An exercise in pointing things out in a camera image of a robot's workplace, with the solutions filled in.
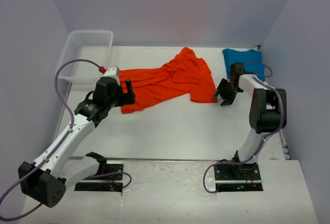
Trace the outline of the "orange t shirt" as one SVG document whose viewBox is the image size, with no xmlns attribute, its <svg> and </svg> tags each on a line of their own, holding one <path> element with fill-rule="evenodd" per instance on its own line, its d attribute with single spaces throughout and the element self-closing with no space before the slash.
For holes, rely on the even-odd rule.
<svg viewBox="0 0 330 224">
<path fill-rule="evenodd" d="M 206 61 L 184 47 L 172 60 L 160 68 L 129 69 L 120 72 L 120 82 L 130 80 L 136 96 L 135 104 L 121 107 L 131 114 L 164 101 L 189 94 L 195 103 L 216 103 L 215 84 Z"/>
</svg>

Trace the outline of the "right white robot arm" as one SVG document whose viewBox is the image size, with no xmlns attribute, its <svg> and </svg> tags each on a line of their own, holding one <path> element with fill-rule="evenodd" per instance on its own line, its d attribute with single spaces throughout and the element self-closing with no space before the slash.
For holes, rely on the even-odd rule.
<svg viewBox="0 0 330 224">
<path fill-rule="evenodd" d="M 235 179 L 248 174 L 247 164 L 257 163 L 258 156 L 269 138 L 280 132 L 287 124 L 287 93 L 285 89 L 274 88 L 258 78 L 258 75 L 236 62 L 230 66 L 230 78 L 222 79 L 214 98 L 220 97 L 221 106 L 233 104 L 241 92 L 251 97 L 249 124 L 251 130 L 231 161 L 219 164 L 230 165 L 230 173 Z"/>
</svg>

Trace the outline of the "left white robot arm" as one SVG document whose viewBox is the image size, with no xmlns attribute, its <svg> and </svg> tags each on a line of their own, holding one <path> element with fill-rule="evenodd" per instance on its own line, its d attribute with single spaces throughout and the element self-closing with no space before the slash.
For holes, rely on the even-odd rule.
<svg viewBox="0 0 330 224">
<path fill-rule="evenodd" d="M 125 80 L 126 92 L 113 77 L 101 77 L 95 90 L 89 92 L 74 111 L 68 127 L 46 151 L 32 163 L 23 162 L 18 168 L 22 193 L 52 208 L 63 198 L 65 191 L 84 179 L 102 179 L 120 174 L 109 171 L 102 155 L 89 152 L 78 164 L 63 168 L 80 143 L 108 116 L 113 107 L 135 103 L 130 80 Z"/>
</svg>

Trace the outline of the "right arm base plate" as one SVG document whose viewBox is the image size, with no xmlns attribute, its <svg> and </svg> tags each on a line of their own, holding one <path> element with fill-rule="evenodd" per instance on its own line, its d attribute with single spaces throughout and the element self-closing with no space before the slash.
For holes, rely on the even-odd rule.
<svg viewBox="0 0 330 224">
<path fill-rule="evenodd" d="M 216 192 L 263 191 L 261 175 L 257 163 L 218 165 L 214 168 Z"/>
</svg>

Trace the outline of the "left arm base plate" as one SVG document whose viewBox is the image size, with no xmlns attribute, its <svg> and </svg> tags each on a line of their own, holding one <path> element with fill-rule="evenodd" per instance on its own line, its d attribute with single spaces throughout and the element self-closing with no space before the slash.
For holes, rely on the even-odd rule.
<svg viewBox="0 0 330 224">
<path fill-rule="evenodd" d="M 122 172 L 123 169 L 124 164 L 122 162 L 107 162 L 106 171 L 101 172 L 101 174 Z M 74 191 L 122 193 L 123 186 L 123 175 L 115 174 L 82 180 L 74 186 Z"/>
</svg>

